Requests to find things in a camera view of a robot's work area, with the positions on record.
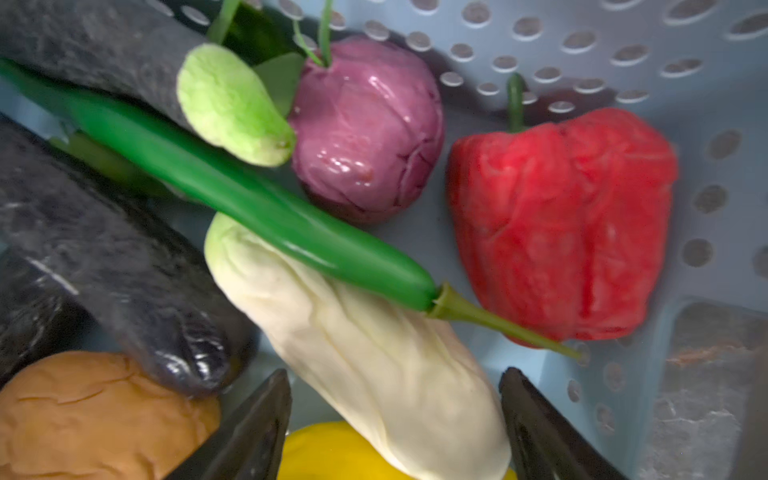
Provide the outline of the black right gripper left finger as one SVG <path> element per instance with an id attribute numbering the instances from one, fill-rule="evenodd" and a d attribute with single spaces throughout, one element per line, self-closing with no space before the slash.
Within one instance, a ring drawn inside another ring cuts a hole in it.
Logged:
<path id="1" fill-rule="evenodd" d="M 167 480 L 275 480 L 292 407 L 287 371 L 275 370 Z"/>

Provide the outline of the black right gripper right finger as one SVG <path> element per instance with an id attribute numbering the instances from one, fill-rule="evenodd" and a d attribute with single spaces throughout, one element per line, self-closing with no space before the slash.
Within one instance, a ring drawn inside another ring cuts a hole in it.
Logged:
<path id="1" fill-rule="evenodd" d="M 505 370 L 499 392 L 519 479 L 627 480 L 520 369 Z"/>

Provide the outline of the white radish toy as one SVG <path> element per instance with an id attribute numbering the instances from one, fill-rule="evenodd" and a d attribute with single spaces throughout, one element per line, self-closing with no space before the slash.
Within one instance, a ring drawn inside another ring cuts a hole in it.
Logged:
<path id="1" fill-rule="evenodd" d="M 501 479 L 499 395 L 452 327 L 327 277 L 216 214 L 204 256 L 291 370 L 415 479 Z"/>

